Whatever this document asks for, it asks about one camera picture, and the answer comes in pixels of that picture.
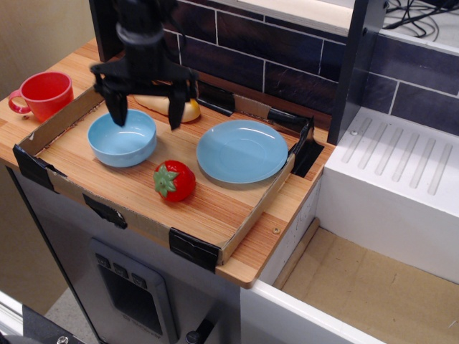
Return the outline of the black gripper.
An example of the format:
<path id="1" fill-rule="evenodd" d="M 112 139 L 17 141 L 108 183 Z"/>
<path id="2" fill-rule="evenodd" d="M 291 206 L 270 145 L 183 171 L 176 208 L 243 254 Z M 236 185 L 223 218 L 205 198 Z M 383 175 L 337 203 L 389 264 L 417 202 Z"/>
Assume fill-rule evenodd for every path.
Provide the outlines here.
<path id="1" fill-rule="evenodd" d="M 127 96 L 168 95 L 169 125 L 180 127 L 185 104 L 197 97 L 197 73 L 172 62 L 164 41 L 164 27 L 115 26 L 125 54 L 117 61 L 96 64 L 94 88 L 104 98 L 113 122 L 124 126 L 128 114 Z"/>

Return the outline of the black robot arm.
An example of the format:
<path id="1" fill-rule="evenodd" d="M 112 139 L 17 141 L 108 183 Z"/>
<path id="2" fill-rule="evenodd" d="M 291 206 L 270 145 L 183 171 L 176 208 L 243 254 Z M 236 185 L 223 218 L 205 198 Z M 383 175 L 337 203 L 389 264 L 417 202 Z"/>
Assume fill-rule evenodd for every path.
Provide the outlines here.
<path id="1" fill-rule="evenodd" d="M 185 103 L 197 97 L 197 73 L 171 61 L 164 23 L 171 22 L 177 1 L 118 1 L 116 33 L 125 54 L 118 61 L 96 64 L 94 90 L 105 100 L 120 127 L 128 115 L 128 95 L 158 95 L 169 99 L 169 125 L 180 127 Z"/>

